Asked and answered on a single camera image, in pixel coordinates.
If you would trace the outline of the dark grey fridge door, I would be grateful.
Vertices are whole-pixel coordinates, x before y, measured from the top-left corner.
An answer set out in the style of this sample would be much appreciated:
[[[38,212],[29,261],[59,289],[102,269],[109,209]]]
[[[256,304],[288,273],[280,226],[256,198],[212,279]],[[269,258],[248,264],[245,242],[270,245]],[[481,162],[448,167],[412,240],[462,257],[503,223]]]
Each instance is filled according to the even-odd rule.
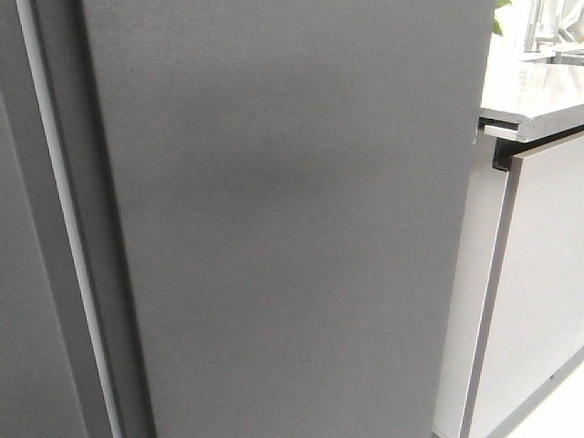
[[[83,5],[160,437],[428,437],[490,1]]]

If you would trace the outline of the chrome sink faucet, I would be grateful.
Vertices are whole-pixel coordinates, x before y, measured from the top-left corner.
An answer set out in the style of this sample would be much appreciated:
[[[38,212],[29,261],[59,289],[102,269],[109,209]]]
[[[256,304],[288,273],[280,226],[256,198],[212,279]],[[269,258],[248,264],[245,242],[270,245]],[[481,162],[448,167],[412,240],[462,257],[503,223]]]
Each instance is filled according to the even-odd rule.
[[[558,1],[533,0],[527,17],[524,50],[540,52],[543,46],[552,46],[558,41]]]

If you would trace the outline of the dark grey fridge body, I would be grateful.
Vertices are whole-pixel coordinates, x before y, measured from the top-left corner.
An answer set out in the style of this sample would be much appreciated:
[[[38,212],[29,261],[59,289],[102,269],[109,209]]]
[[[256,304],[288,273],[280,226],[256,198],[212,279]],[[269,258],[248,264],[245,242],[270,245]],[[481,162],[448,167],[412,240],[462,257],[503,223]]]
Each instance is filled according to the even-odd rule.
[[[155,435],[78,1],[1,4],[1,434]]]

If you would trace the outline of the grey kitchen counter cabinet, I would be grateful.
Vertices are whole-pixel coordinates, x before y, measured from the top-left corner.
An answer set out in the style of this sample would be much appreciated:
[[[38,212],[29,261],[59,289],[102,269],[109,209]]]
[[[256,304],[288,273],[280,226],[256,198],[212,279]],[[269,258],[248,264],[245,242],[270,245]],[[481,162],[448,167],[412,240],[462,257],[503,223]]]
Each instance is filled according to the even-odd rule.
[[[583,69],[491,42],[433,417],[501,437],[583,357]]]

